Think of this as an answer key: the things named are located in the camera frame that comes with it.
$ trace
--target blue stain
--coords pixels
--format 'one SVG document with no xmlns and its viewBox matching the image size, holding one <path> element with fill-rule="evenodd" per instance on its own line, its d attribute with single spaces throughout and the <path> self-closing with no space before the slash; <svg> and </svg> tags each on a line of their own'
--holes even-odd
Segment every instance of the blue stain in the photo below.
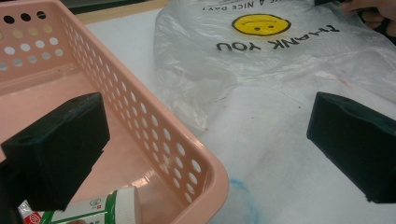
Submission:
<svg viewBox="0 0 396 224">
<path fill-rule="evenodd" d="M 224 223 L 225 220 L 231 219 L 233 223 L 262 224 L 262 212 L 255 199 L 243 181 L 230 179 L 228 202 L 211 223 Z"/>
</svg>

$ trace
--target yellow smiley face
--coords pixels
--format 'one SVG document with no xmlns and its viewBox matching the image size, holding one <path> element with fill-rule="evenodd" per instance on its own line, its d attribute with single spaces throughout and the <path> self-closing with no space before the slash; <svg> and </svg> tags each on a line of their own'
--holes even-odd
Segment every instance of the yellow smiley face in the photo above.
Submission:
<svg viewBox="0 0 396 224">
<path fill-rule="evenodd" d="M 278 35 L 289 30 L 291 23 L 269 14 L 251 14 L 233 21 L 233 28 L 246 35 Z"/>
</svg>

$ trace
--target red label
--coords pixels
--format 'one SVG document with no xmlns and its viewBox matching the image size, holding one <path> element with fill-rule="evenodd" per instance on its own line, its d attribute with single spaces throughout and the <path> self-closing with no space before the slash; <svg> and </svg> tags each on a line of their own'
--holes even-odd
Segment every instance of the red label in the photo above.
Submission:
<svg viewBox="0 0 396 224">
<path fill-rule="evenodd" d="M 25 224 L 39 224 L 41 216 L 37 212 L 33 212 L 29 216 L 25 217 Z"/>
</svg>

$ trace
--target bottle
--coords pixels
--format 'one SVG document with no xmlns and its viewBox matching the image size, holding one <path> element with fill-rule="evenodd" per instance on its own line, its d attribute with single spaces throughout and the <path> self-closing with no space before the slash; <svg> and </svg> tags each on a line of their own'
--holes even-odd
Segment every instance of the bottle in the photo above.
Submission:
<svg viewBox="0 0 396 224">
<path fill-rule="evenodd" d="M 66 210 L 45 212 L 40 224 L 60 224 L 83 220 L 87 224 L 140 224 L 136 187 L 114 190 L 111 194 L 70 203 Z"/>
<path fill-rule="evenodd" d="M 21 203 L 18 210 L 20 211 L 25 224 L 38 224 L 40 222 L 40 213 L 32 211 L 32 208 L 27 201 Z"/>
</svg>

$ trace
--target hand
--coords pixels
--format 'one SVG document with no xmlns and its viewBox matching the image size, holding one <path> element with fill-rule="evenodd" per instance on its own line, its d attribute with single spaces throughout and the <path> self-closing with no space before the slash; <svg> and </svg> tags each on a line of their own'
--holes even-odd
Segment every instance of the hand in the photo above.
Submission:
<svg viewBox="0 0 396 224">
<path fill-rule="evenodd" d="M 367 26 L 374 29 L 387 18 L 390 20 L 387 34 L 396 36 L 396 0 L 349 0 L 340 5 L 345 12 L 370 7 L 375 7 L 377 11 L 368 9 L 361 14 Z"/>
</svg>

